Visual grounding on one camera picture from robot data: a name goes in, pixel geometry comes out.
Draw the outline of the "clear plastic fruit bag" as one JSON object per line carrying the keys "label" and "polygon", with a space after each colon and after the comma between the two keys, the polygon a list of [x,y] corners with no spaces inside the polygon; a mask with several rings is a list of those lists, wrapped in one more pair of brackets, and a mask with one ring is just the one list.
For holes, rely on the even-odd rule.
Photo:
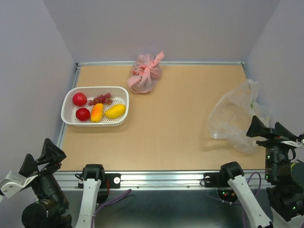
{"label": "clear plastic fruit bag", "polygon": [[270,110],[257,103],[259,83],[248,79],[235,89],[223,95],[208,117],[208,130],[213,139],[227,140],[236,150],[254,153],[261,137],[249,138],[246,133],[252,117],[257,116],[269,126]]}

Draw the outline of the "red fruit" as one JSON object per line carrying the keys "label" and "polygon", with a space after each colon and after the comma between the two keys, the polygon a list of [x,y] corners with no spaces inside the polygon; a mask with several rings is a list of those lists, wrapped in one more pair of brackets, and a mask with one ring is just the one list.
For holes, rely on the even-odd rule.
{"label": "red fruit", "polygon": [[74,105],[76,105],[78,107],[82,107],[82,106],[86,105],[87,97],[83,93],[76,93],[76,94],[74,94],[74,96],[72,98],[72,102]]}

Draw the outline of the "orange fruit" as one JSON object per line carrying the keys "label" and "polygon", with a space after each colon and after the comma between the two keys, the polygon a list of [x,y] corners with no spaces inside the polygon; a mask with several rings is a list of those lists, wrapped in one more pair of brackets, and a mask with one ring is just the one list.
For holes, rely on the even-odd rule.
{"label": "orange fruit", "polygon": [[91,122],[97,123],[99,122],[103,117],[103,104],[98,103],[95,104],[92,111],[91,111]]}

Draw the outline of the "red grape bunch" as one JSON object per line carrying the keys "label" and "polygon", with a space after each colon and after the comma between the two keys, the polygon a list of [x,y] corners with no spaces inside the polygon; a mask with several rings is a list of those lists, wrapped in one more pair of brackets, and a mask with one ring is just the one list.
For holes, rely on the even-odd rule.
{"label": "red grape bunch", "polygon": [[110,93],[99,95],[93,98],[93,100],[89,100],[88,105],[89,106],[93,106],[96,104],[110,105],[112,103],[112,98],[113,96]]}

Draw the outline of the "yellow fruit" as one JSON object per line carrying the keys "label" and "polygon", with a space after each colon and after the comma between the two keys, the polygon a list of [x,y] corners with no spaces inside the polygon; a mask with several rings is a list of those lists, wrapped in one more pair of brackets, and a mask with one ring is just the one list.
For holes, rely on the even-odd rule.
{"label": "yellow fruit", "polygon": [[110,109],[108,109],[104,114],[109,119],[115,119],[123,115],[126,111],[126,106],[123,104],[113,105]]}

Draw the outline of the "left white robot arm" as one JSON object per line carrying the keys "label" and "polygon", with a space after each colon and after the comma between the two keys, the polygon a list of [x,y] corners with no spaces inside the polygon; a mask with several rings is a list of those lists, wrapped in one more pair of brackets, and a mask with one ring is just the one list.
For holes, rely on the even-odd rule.
{"label": "left white robot arm", "polygon": [[[34,159],[27,154],[19,174],[33,180],[26,184],[32,188],[37,201],[27,206],[21,216],[26,228],[70,228],[72,216],[65,215],[69,202],[54,177],[60,169],[65,153],[49,138],[44,140],[41,156]],[[80,180],[83,182],[83,197],[76,226],[94,227],[93,217],[99,188],[105,184],[105,171],[101,164],[88,164],[83,168]]]}

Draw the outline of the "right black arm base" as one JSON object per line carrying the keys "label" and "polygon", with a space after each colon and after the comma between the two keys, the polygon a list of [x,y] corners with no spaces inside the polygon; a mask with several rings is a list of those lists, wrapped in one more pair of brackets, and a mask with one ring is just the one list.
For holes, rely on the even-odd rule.
{"label": "right black arm base", "polygon": [[221,177],[219,172],[206,172],[199,183],[206,188],[216,188],[218,198],[211,197],[212,199],[219,200],[222,203],[229,205],[237,205],[237,195],[229,186],[228,182]]}

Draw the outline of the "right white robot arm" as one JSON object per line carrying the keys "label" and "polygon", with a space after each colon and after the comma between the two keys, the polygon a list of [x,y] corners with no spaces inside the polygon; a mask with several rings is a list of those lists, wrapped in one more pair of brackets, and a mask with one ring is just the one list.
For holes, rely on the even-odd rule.
{"label": "right white robot arm", "polygon": [[257,141],[265,148],[265,180],[272,185],[267,196],[273,218],[261,208],[245,174],[237,162],[221,166],[219,181],[230,186],[236,193],[253,228],[302,228],[304,226],[304,163],[289,159],[295,157],[296,148],[304,145],[303,134],[296,136],[277,122],[274,128],[266,127],[253,116],[246,133],[248,137],[263,137]]}

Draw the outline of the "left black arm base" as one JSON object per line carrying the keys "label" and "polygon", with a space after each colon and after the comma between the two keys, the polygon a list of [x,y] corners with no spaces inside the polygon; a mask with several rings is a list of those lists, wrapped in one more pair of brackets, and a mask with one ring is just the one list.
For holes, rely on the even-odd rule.
{"label": "left black arm base", "polygon": [[119,189],[121,175],[119,173],[105,173],[104,181],[99,187],[97,195],[97,204],[104,203],[110,194],[110,189]]}

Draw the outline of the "pink knotted plastic bag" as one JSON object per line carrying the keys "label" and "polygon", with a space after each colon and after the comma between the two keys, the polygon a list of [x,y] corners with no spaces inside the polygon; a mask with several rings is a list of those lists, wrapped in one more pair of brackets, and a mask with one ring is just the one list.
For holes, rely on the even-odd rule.
{"label": "pink knotted plastic bag", "polygon": [[159,63],[164,58],[161,51],[155,57],[151,54],[139,55],[132,66],[131,76],[127,80],[130,90],[135,94],[151,92],[162,77]]}

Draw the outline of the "white perforated plastic basket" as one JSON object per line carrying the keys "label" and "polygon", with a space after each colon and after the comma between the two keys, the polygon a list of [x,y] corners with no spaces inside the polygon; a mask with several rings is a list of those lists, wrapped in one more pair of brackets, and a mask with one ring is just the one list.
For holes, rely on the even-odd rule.
{"label": "white perforated plastic basket", "polygon": [[[126,106],[126,111],[121,116],[110,119],[103,116],[102,119],[93,123],[90,120],[80,121],[76,118],[76,111],[79,109],[73,104],[72,98],[76,93],[83,93],[88,100],[92,100],[99,95],[110,93],[112,95],[112,103],[104,106],[104,111],[110,109],[113,105],[123,104]],[[129,93],[120,86],[87,86],[76,87],[70,90],[63,101],[61,109],[61,119],[64,123],[76,127],[117,127],[124,123],[129,109]]]}

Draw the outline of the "aluminium front rail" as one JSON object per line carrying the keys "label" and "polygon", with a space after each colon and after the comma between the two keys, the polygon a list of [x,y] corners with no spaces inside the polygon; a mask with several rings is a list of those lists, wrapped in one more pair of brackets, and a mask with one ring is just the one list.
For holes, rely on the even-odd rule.
{"label": "aluminium front rail", "polygon": [[[79,179],[76,173],[81,171],[58,171],[54,174],[60,187],[64,191],[78,191]],[[119,189],[113,190],[206,190],[208,188],[200,185],[200,180],[206,172],[219,171],[106,171],[105,173],[119,173],[121,182]],[[245,170],[246,179],[253,172],[261,175],[261,189],[271,187],[265,179],[263,170]],[[254,174],[249,182],[252,189],[259,186],[259,176]]]}

